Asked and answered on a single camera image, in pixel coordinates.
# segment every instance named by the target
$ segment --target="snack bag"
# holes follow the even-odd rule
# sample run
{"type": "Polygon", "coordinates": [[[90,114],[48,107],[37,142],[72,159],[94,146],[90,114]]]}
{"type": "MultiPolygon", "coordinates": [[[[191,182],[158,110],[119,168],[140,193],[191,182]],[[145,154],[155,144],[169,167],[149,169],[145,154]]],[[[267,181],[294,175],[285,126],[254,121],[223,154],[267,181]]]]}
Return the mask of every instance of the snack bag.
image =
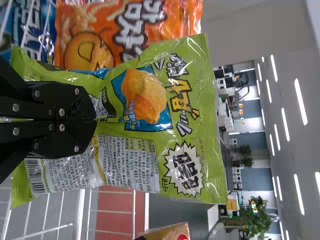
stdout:
{"type": "Polygon", "coordinates": [[[191,240],[187,222],[152,228],[135,240],[191,240]]]}
{"type": "Polygon", "coordinates": [[[55,65],[96,71],[138,57],[151,43],[201,31],[203,0],[58,1],[55,65]]]}
{"type": "MultiPolygon", "coordinates": [[[[8,63],[11,55],[11,45],[20,46],[24,33],[27,31],[24,30],[24,26],[27,24],[31,3],[32,1],[30,0],[13,1],[9,10],[3,38],[0,41],[0,55],[8,63]]],[[[2,0],[0,3],[0,26],[4,24],[7,9],[8,0],[2,0]]],[[[22,47],[32,59],[52,64],[57,34],[55,28],[56,8],[49,0],[35,0],[31,14],[28,33],[25,35],[22,47]]]]}
{"type": "Polygon", "coordinates": [[[204,34],[152,44],[104,79],[39,64],[17,47],[11,64],[26,81],[85,87],[98,121],[83,154],[21,163],[12,183],[13,206],[30,201],[30,195],[103,185],[227,203],[214,74],[204,34]]]}

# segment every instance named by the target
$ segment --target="fluorescent light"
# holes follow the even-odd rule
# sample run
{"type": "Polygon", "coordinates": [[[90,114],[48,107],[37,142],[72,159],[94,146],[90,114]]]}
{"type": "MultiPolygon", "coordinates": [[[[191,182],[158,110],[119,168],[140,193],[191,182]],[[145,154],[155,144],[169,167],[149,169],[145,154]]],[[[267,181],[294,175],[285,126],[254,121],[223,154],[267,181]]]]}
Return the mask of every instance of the fluorescent light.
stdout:
{"type": "Polygon", "coordinates": [[[270,134],[270,143],[271,143],[271,150],[272,150],[272,155],[275,155],[275,149],[274,149],[274,142],[272,141],[272,135],[270,134]]]}
{"type": "Polygon", "coordinates": [[[259,130],[259,131],[249,131],[250,134],[254,134],[254,133],[261,133],[264,132],[265,130],[259,130]]]}
{"type": "Polygon", "coordinates": [[[290,240],[288,230],[285,230],[286,240],[290,240]]]}
{"type": "Polygon", "coordinates": [[[274,131],[275,131],[275,139],[276,139],[276,144],[278,146],[278,150],[280,151],[280,141],[279,141],[279,135],[278,135],[278,129],[277,129],[277,125],[274,125],[274,131]]]}
{"type": "Polygon", "coordinates": [[[244,73],[244,72],[248,72],[248,71],[252,71],[252,70],[256,70],[255,68],[248,68],[245,70],[241,70],[240,73],[244,73]]]}
{"type": "Polygon", "coordinates": [[[276,182],[274,177],[272,177],[272,183],[273,183],[273,189],[274,189],[274,196],[277,197],[276,182]]]}
{"type": "Polygon", "coordinates": [[[280,230],[281,230],[281,237],[282,237],[282,240],[285,240],[285,236],[284,236],[284,230],[282,228],[282,223],[280,221],[280,230]]]}
{"type": "Polygon", "coordinates": [[[282,192],[281,192],[280,181],[278,176],[276,176],[276,182],[278,184],[279,197],[280,197],[280,200],[282,201],[282,192]]]}
{"type": "Polygon", "coordinates": [[[277,69],[276,69],[276,65],[275,65],[275,59],[274,56],[271,55],[271,64],[272,64],[272,69],[273,69],[273,75],[274,75],[274,80],[275,82],[278,82],[278,74],[277,74],[277,69]]]}
{"type": "Polygon", "coordinates": [[[268,90],[268,96],[269,96],[269,102],[272,103],[271,93],[270,93],[270,87],[269,87],[269,81],[266,80],[266,89],[268,90]]]}
{"type": "Polygon", "coordinates": [[[259,96],[260,96],[260,87],[259,87],[259,81],[258,81],[258,79],[256,80],[256,86],[257,86],[257,88],[258,88],[258,94],[259,94],[259,96]]]}
{"type": "Polygon", "coordinates": [[[261,113],[262,113],[263,126],[266,126],[265,114],[264,114],[264,109],[263,108],[261,108],[261,113]]]}
{"type": "Polygon", "coordinates": [[[258,71],[259,71],[260,82],[262,82],[261,70],[260,70],[260,64],[259,63],[258,63],[258,71]]]}
{"type": "Polygon", "coordinates": [[[299,205],[300,205],[300,211],[302,215],[305,215],[305,208],[304,208],[304,203],[302,202],[302,197],[301,197],[301,192],[300,192],[300,186],[299,186],[299,180],[297,174],[293,175],[294,176],[294,182],[295,182],[295,188],[296,188],[296,193],[298,195],[298,200],[299,200],[299,205]]]}
{"type": "Polygon", "coordinates": [[[290,135],[289,135],[288,124],[287,124],[287,119],[286,119],[286,114],[285,114],[284,108],[281,108],[281,113],[282,113],[282,120],[283,120],[283,124],[284,124],[284,131],[285,131],[286,140],[289,142],[290,135]]]}
{"type": "Polygon", "coordinates": [[[302,94],[301,94],[298,78],[296,78],[294,80],[294,86],[295,86],[296,96],[298,98],[302,121],[303,121],[304,125],[307,125],[308,119],[307,119],[306,109],[305,109],[305,105],[304,105],[304,100],[302,99],[302,94]]]}
{"type": "Polygon", "coordinates": [[[320,172],[315,172],[315,180],[316,184],[318,185],[319,195],[320,195],[320,172]]]}

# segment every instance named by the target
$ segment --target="logo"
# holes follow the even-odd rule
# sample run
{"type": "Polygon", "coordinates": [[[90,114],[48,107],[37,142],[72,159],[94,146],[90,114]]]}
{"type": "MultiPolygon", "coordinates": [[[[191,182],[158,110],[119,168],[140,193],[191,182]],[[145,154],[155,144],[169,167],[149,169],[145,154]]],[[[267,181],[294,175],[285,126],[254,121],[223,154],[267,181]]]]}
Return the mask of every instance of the logo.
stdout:
{"type": "Polygon", "coordinates": [[[142,53],[143,46],[148,41],[145,24],[155,25],[167,19],[163,5],[161,0],[129,3],[125,6],[124,13],[115,18],[120,30],[112,36],[112,40],[124,48],[120,54],[123,62],[134,59],[142,53]]]}
{"type": "Polygon", "coordinates": [[[204,188],[202,164],[195,146],[188,145],[186,141],[181,146],[176,143],[174,149],[169,148],[164,159],[164,166],[168,169],[165,177],[170,178],[169,184],[174,184],[178,194],[193,197],[201,194],[204,188]]]}
{"type": "Polygon", "coordinates": [[[180,234],[176,240],[188,240],[188,237],[184,234],[180,234]]]}
{"type": "Polygon", "coordinates": [[[200,116],[198,109],[191,107],[189,99],[189,92],[192,92],[192,88],[187,80],[180,79],[180,76],[189,75],[187,66],[190,63],[186,63],[178,54],[170,54],[170,61],[166,63],[166,75],[170,86],[166,86],[166,90],[176,96],[170,98],[171,110],[173,112],[181,112],[180,121],[175,126],[181,137],[192,133],[192,128],[189,127],[189,120],[187,113],[191,115],[193,120],[196,120],[200,116]]]}

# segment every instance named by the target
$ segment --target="wall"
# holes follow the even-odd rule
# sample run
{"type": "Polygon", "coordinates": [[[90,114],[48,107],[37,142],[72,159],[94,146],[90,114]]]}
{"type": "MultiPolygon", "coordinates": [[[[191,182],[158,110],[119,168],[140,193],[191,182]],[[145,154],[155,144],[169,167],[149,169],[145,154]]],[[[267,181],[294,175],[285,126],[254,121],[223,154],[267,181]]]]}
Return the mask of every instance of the wall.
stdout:
{"type": "Polygon", "coordinates": [[[207,33],[214,66],[313,45],[304,0],[206,0],[205,4],[202,32],[207,33]]]}
{"type": "Polygon", "coordinates": [[[267,149],[267,139],[266,133],[264,131],[261,132],[252,132],[252,133],[241,133],[238,135],[232,136],[233,139],[237,139],[238,146],[243,144],[249,144],[252,150],[262,150],[267,149]]]}
{"type": "Polygon", "coordinates": [[[244,191],[273,191],[272,174],[269,167],[242,168],[242,189],[244,191]]]}
{"type": "Polygon", "coordinates": [[[255,62],[253,60],[233,64],[234,72],[240,72],[241,70],[254,69],[254,68],[255,68],[255,62]]]}
{"type": "MultiPolygon", "coordinates": [[[[250,119],[250,118],[257,118],[257,117],[262,117],[261,113],[261,104],[260,104],[260,99],[255,99],[255,100],[249,100],[249,101],[241,101],[243,104],[243,118],[244,119],[250,119]]],[[[239,117],[234,117],[234,120],[240,119],[241,116],[239,117]]]]}
{"type": "Polygon", "coordinates": [[[250,131],[265,130],[262,117],[253,117],[245,119],[244,123],[241,120],[233,121],[233,128],[235,133],[247,133],[250,131]]]}
{"type": "Polygon", "coordinates": [[[258,197],[261,196],[264,200],[267,200],[266,207],[268,209],[276,209],[277,202],[274,191],[242,191],[243,202],[248,203],[251,196],[258,197]]]}

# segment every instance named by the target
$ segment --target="floor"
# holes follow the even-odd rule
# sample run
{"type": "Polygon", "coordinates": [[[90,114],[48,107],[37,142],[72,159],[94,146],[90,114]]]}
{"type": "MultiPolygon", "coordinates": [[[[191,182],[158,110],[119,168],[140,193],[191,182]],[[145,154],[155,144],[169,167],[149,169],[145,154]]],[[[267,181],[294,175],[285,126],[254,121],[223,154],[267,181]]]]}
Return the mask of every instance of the floor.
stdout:
{"type": "Polygon", "coordinates": [[[213,205],[172,201],[156,194],[150,194],[149,198],[149,228],[188,222],[191,239],[208,239],[208,210],[213,205]]]}

